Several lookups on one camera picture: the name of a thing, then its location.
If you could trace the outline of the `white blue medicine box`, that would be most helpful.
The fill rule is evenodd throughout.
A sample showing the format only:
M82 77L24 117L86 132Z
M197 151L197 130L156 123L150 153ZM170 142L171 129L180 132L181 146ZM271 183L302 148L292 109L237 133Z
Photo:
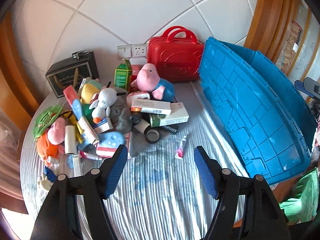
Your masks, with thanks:
M99 123L92 125L93 130L97 133L104 133L113 129L110 118L104 118Z

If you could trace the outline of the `white orange medicine box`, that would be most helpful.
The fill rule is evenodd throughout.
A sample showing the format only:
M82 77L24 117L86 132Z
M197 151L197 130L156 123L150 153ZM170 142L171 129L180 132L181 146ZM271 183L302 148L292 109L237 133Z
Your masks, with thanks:
M171 114L171 103L164 101L135 99L132 102L131 111L169 115Z

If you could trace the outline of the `red plastic toy suitcase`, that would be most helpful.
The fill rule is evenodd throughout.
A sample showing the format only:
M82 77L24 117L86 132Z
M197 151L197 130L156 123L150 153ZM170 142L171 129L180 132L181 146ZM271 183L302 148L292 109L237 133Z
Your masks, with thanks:
M199 79L203 50L204 43L192 31L175 25L149 40L147 59L161 78L171 83L189 82Z

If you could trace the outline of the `green fabric hat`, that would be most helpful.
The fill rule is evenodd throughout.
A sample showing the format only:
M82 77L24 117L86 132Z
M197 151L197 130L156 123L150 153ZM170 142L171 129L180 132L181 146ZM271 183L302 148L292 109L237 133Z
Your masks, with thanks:
M33 127L34 139L39 138L55 122L62 112L61 105L53 105L46 108L35 120Z

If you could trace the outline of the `green plastic bag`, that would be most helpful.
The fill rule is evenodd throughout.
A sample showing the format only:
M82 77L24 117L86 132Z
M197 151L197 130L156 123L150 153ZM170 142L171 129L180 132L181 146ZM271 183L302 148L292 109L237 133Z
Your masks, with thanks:
M289 224L303 223L317 215L319 199L319 170L312 169L302 176L296 185L293 196L279 204L288 218Z

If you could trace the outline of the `pink pig blue plush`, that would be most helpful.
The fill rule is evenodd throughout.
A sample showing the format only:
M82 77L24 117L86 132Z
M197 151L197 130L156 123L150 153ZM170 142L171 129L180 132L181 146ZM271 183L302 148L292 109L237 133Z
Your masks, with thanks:
M175 97L174 85L161 78L156 66L145 64L138 72L137 77L131 82L131 87L142 92L149 92L156 100L172 102Z

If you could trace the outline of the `black cylinder object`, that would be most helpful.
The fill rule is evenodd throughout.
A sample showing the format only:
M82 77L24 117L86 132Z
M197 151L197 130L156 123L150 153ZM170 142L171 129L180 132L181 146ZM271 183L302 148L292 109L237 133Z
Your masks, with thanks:
M169 132L170 134L177 134L178 132L178 125L164 125L160 126L159 128Z

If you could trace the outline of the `purple white medicine box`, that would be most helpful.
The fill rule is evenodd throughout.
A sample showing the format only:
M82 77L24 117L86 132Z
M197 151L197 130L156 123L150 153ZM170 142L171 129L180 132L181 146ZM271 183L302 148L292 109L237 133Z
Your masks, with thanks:
M68 86L63 90L63 93L69 105L71 106L71 109L81 129L84 131L85 138L90 144L96 145L99 142L99 137L97 133L93 130L92 126L89 124L88 120L86 119L82 111L82 104L77 95L77 92L75 91L73 86Z

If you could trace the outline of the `black tape roll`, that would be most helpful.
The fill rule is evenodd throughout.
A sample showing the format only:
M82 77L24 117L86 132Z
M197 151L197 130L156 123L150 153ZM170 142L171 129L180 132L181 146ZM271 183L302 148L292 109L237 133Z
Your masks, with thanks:
M160 134L156 129L148 129L145 132L145 139L150 144L155 144L160 140Z

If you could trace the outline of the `pink pig orange plush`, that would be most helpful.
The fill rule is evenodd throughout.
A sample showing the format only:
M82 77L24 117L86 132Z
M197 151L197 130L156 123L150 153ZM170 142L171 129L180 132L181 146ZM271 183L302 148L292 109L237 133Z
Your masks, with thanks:
M65 153L65 148L63 146L65 140L65 126L65 119L59 117L53 122L51 127L37 139L37 153L43 162L47 163L49 157L56 159L59 155Z

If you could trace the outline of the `white paper roll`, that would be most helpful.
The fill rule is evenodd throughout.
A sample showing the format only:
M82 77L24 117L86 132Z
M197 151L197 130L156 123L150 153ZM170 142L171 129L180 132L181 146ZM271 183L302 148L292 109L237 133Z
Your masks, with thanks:
M145 134L149 129L151 129L151 125L150 123L142 119L138 124L134 126L134 129L142 134Z

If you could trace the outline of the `yellow plush toy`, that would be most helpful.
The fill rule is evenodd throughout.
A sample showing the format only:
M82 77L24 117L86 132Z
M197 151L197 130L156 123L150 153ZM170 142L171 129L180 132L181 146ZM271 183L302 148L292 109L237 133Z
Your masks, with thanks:
M99 80L90 80L85 83L80 89L80 102L82 104L89 104L93 96L100 93L102 87Z

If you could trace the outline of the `black gift box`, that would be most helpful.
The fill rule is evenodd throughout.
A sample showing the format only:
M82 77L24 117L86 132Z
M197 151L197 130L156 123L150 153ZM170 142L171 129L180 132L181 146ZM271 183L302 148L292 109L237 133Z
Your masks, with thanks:
M68 86L78 92L82 80L91 77L98 79L99 72L92 51L76 51L72 56L50 66L46 79L57 98L63 97L63 90Z

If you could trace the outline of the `green small carton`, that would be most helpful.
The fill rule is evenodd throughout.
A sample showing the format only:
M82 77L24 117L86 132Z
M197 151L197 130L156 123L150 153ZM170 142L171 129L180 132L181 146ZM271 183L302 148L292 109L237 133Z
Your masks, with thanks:
M114 86L129 91L132 67L129 60L124 60L114 72Z

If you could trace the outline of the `small pink ointment tube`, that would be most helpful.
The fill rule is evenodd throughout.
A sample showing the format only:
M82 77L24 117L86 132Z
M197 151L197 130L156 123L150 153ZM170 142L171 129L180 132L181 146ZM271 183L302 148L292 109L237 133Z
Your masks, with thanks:
M183 158L184 149L185 149L186 143L187 143L187 136L185 135L182 138L182 140L181 140L181 142L179 144L179 147L178 147L178 149L177 149L177 151L175 153L175 158L177 158L177 159L182 159Z

